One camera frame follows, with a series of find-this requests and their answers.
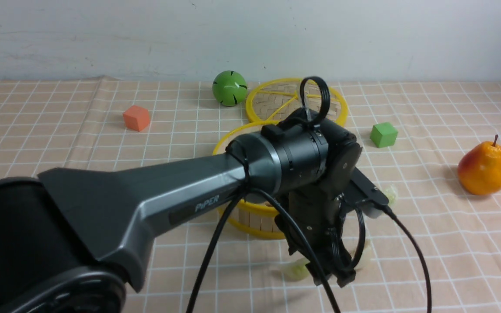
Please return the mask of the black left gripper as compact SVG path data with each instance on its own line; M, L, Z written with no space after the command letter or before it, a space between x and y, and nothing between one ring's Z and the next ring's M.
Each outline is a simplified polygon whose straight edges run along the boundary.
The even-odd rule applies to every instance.
M314 285L322 285L322 277L329 281L333 272L336 272L340 288L354 282L354 268L360 261L366 241L363 213L358 208L351 208L344 200L326 199L323 192L306 194L303 191L294 191L277 196L276 200L303 232L320 263L320 271L316 269L313 261L308 260L306 265ZM342 235L346 216L352 210L357 215L359 235L357 247L349 252L343 244Z

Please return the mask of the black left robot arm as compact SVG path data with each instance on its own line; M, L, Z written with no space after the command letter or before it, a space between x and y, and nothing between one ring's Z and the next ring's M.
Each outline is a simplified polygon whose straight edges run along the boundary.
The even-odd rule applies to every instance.
M54 168L0 180L0 313L119 313L142 289L154 239L225 203L189 301L191 312L217 240L242 199L270 202L290 253L316 283L354 278L341 235L365 200L356 137L298 109L245 133L223 154L96 172Z

